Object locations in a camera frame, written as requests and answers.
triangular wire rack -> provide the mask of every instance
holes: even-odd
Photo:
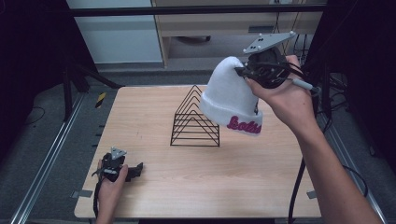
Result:
[[[219,125],[199,109],[201,90],[192,86],[178,107],[172,129],[171,146],[219,147]]]

wooden table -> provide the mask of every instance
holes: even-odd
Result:
[[[83,189],[94,191],[98,160],[117,147],[130,166],[144,163],[142,175],[125,184],[117,217],[287,217],[302,158],[293,133],[260,101],[260,136],[220,127],[220,147],[170,146],[175,112],[190,89],[121,88]],[[312,189],[305,172],[295,217],[320,217],[318,201],[306,195]],[[78,199],[77,217],[94,217],[92,198]]]

white beanie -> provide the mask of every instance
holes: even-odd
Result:
[[[218,125],[258,135],[262,130],[262,112],[257,109],[259,98],[238,76],[235,67],[243,67],[235,57],[225,58],[218,64],[201,96],[200,110]]]

hand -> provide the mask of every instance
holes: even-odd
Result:
[[[289,63],[300,66],[295,55],[286,56]],[[290,78],[299,78],[290,74]],[[246,78],[254,95],[263,99],[274,110],[276,116],[288,125],[293,132],[303,131],[316,123],[310,91],[285,80],[275,89],[265,89],[253,79]]]
[[[98,169],[102,167],[102,160],[99,160]],[[96,223],[112,223],[114,212],[122,194],[125,177],[128,175],[128,165],[124,164],[120,169],[117,180],[113,183],[103,177],[102,186],[99,190],[99,214]]]

black curtain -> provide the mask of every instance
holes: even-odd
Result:
[[[393,1],[329,0],[315,34],[311,68],[346,74],[352,113],[367,140],[396,173],[396,13]]]
[[[65,58],[97,72],[74,18],[46,14],[50,9],[69,9],[65,0],[2,1],[0,162],[31,112],[35,96],[63,82]]]

